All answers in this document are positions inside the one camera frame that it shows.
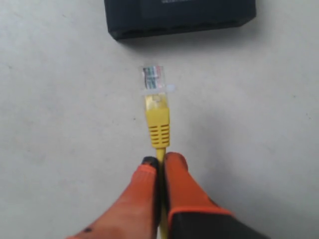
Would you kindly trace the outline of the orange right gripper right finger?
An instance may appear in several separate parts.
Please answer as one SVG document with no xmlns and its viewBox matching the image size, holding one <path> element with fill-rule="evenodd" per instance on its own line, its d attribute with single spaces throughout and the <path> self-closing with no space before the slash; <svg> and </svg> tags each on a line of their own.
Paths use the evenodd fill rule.
<svg viewBox="0 0 319 239">
<path fill-rule="evenodd" d="M 170 239 L 265 239 L 217 205 L 188 171 L 183 155 L 165 156 L 168 237 Z"/>
</svg>

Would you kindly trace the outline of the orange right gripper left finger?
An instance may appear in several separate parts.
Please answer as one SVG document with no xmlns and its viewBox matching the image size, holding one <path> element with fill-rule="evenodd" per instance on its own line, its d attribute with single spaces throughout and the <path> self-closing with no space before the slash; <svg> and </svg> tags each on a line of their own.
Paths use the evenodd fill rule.
<svg viewBox="0 0 319 239">
<path fill-rule="evenodd" d="M 159 161 L 144 157 L 115 203 L 72 239 L 155 239 L 160 223 Z"/>
</svg>

